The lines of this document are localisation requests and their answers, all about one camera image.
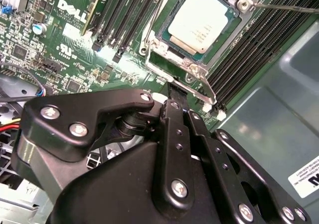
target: yellow wire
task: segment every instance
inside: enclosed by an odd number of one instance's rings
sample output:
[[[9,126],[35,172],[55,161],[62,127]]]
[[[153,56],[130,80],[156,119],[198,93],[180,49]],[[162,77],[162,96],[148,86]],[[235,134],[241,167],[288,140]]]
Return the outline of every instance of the yellow wire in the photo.
[[[1,124],[1,126],[8,125],[8,124],[13,124],[13,123],[17,123],[17,122],[20,122],[20,121],[21,121],[21,119],[20,119],[20,118],[17,118],[17,119],[11,120],[11,121],[8,122],[8,123],[3,123],[3,124]]]

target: black mechanical arm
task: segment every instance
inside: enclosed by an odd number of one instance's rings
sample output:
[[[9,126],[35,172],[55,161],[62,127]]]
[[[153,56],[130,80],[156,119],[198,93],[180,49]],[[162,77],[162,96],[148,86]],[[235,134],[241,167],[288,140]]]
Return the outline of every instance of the black mechanical arm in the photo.
[[[167,85],[41,97],[24,106],[12,165],[54,203],[48,224],[302,224],[309,215],[229,135]],[[109,143],[144,142],[88,171]]]

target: screw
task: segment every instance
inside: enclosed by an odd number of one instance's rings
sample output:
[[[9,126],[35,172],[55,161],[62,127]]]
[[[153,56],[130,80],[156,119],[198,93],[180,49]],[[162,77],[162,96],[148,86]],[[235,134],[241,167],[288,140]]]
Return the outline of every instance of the screw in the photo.
[[[183,132],[179,129],[176,130],[177,135],[183,135]]]
[[[228,170],[228,166],[227,166],[227,164],[223,164],[223,168],[225,169],[225,170]]]
[[[296,212],[297,215],[301,218],[301,220],[303,220],[304,222],[306,221],[306,217],[305,217],[305,215],[303,214],[303,212],[300,211],[300,209],[295,208],[295,212]]]
[[[146,95],[146,94],[141,94],[141,98],[143,100],[145,100],[145,101],[150,101],[151,100],[150,97],[148,95]]]
[[[224,139],[228,139],[228,136],[224,133],[224,132],[219,132],[220,135],[222,136],[222,138]]]
[[[289,208],[283,207],[283,212],[284,212],[285,216],[286,216],[289,220],[292,220],[292,221],[293,221],[293,220],[295,219],[293,212],[290,211]]]
[[[179,151],[182,151],[183,150],[183,145],[181,145],[180,143],[178,143],[176,145],[176,149],[178,149]]]
[[[246,11],[248,9],[248,1],[247,0],[240,0],[237,3],[238,9],[241,11]]]
[[[171,189],[179,198],[185,198],[187,196],[187,187],[179,180],[172,181]]]
[[[88,129],[80,123],[72,124],[69,129],[71,134],[77,137],[84,137],[88,133]]]
[[[250,208],[245,204],[240,204],[238,206],[238,209],[240,211],[240,214],[243,216],[243,218],[249,222],[252,222],[254,220],[253,213],[251,212]]]
[[[40,111],[41,115],[47,119],[56,119],[60,117],[60,111],[53,107],[45,107]]]
[[[179,109],[178,103],[172,102],[170,103],[171,106],[173,106],[175,109]]]
[[[196,113],[193,113],[193,116],[194,116],[195,119],[200,119],[200,117]]]

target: sticker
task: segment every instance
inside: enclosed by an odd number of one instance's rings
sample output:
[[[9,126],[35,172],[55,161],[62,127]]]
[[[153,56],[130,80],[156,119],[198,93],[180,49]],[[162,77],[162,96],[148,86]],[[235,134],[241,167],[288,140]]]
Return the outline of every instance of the sticker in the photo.
[[[319,156],[288,178],[301,198],[319,190]]]

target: motherboard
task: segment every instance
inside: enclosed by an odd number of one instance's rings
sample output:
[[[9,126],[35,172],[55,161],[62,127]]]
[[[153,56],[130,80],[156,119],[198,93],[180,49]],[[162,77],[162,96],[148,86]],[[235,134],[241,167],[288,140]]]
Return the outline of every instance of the motherboard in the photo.
[[[153,93],[172,82],[191,94],[191,108],[209,128],[283,44],[314,20],[256,9],[251,2],[318,5],[318,0],[0,1],[1,62],[31,71],[48,95],[130,87]],[[0,72],[33,82],[15,68]]]

